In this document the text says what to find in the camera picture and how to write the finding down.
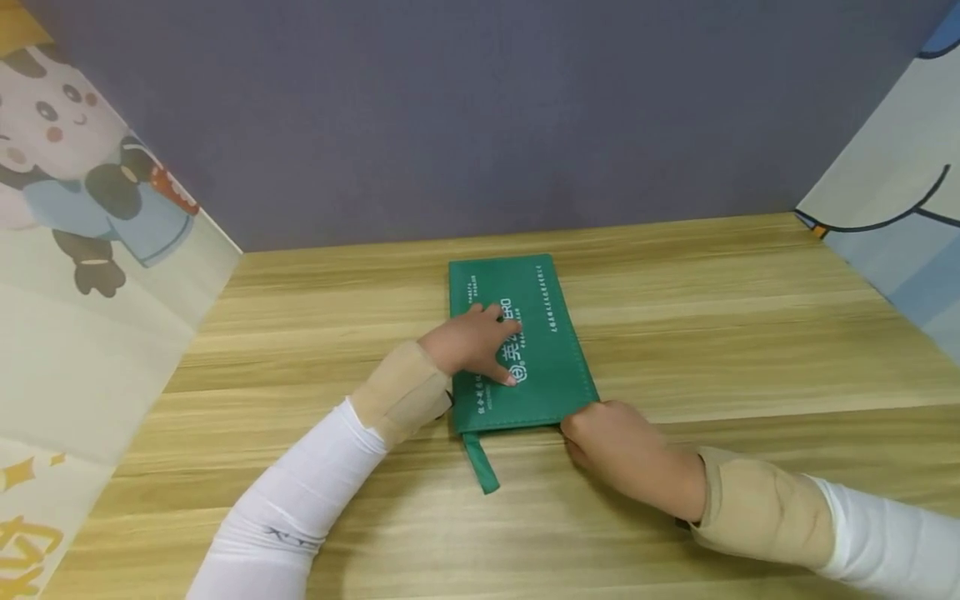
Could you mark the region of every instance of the gray wall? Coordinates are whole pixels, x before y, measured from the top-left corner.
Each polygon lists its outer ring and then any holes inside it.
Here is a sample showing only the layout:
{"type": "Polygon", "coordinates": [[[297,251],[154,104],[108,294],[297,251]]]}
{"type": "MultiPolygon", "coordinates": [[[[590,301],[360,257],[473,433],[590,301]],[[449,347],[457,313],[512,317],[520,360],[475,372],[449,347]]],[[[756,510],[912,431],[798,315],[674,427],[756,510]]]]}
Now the gray wall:
{"type": "Polygon", "coordinates": [[[792,208],[952,0],[27,0],[247,251],[792,208]]]}

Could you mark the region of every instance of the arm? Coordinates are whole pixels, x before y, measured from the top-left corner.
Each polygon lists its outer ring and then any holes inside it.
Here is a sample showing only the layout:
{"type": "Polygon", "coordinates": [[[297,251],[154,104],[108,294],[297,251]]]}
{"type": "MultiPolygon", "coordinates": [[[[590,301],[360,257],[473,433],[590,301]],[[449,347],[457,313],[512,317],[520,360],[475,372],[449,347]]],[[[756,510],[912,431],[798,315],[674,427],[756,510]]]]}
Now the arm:
{"type": "Polygon", "coordinates": [[[390,448],[450,407],[449,377],[466,369],[510,384],[494,358],[519,331],[499,306],[397,347],[348,399],[240,497],[214,536],[188,600],[301,600],[334,521],[390,448]]]}
{"type": "Polygon", "coordinates": [[[574,461],[689,525],[701,545],[888,598],[960,598],[960,520],[713,448],[670,448],[631,406],[563,423],[574,461]]]}

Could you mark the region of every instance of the wooden table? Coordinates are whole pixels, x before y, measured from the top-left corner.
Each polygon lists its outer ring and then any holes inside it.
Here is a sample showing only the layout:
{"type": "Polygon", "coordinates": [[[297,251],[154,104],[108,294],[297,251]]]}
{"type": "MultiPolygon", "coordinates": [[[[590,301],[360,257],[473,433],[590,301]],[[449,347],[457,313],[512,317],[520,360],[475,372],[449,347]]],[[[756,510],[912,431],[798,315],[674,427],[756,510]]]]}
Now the wooden table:
{"type": "MultiPolygon", "coordinates": [[[[677,442],[960,516],[960,372],[790,215],[247,254],[44,598],[182,598],[218,523],[394,344],[446,314],[446,262],[552,252],[603,397],[677,442]]],[[[711,554],[594,485],[551,431],[444,422],[348,506],[311,598],[846,598],[711,554]]]]}

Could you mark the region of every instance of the white sleeve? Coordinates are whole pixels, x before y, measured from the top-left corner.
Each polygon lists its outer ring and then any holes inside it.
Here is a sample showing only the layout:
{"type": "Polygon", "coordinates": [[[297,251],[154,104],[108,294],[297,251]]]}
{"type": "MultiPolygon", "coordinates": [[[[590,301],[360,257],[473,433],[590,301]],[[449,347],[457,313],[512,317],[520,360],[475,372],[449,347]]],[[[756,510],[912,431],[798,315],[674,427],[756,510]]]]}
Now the white sleeve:
{"type": "Polygon", "coordinates": [[[345,400],[240,497],[187,600],[302,600],[330,527],[386,454],[345,400]]]}
{"type": "Polygon", "coordinates": [[[835,533],[820,575],[884,598],[960,600],[960,519],[811,479],[835,533]]]}

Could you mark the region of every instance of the cartoon face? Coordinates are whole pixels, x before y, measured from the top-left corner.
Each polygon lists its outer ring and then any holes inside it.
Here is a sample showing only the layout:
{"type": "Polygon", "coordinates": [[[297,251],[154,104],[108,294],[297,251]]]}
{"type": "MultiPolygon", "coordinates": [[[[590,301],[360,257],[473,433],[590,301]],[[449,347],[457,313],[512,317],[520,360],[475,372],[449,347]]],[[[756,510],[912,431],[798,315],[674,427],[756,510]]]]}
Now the cartoon face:
{"type": "Polygon", "coordinates": [[[127,127],[52,44],[0,60],[0,165],[82,178],[117,151],[127,127]]]}

